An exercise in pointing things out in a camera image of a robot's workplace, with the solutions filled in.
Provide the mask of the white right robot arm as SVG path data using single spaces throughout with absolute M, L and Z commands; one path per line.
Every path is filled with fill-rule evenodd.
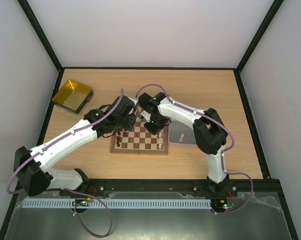
M 159 133 L 169 120 L 174 119 L 193 130 L 197 147 L 206 154 L 208 164 L 208 191 L 219 196 L 226 190 L 229 177 L 225 170 L 223 150 L 228 133 L 217 111 L 204 111 L 182 104 L 159 92 L 155 96 L 143 93 L 137 104 L 143 109 L 145 128 L 153 135 Z

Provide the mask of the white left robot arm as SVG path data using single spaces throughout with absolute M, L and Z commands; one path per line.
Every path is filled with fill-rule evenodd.
M 78 189 L 86 175 L 80 169 L 61 170 L 54 165 L 79 148 L 119 129 L 131 130 L 135 124 L 135 97 L 121 95 L 113 104 L 102 105 L 86 113 L 73 127 L 52 140 L 15 151 L 13 175 L 28 196 L 34 197 L 48 189 Z

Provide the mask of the pink metal tin tray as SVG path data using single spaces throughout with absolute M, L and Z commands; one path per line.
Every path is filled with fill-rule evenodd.
M 197 147 L 193 129 L 173 118 L 168 126 L 168 143 L 176 147 Z

